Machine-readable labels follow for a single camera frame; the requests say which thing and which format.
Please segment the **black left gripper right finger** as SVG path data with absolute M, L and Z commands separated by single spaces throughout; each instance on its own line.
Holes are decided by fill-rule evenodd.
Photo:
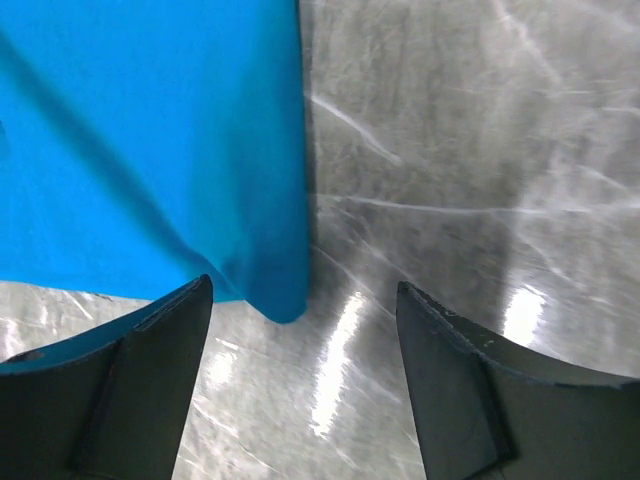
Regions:
M 396 324 L 430 479 L 635 479 L 639 382 L 518 345 L 408 282 Z

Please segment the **blue t shirt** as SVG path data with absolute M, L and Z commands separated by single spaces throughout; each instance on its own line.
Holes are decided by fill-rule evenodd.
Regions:
M 306 309 L 293 1 L 5 1 L 1 276 Z

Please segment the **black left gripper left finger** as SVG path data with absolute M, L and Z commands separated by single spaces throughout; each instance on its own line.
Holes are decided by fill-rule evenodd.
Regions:
M 203 275 L 2 362 L 2 478 L 171 478 L 212 304 Z

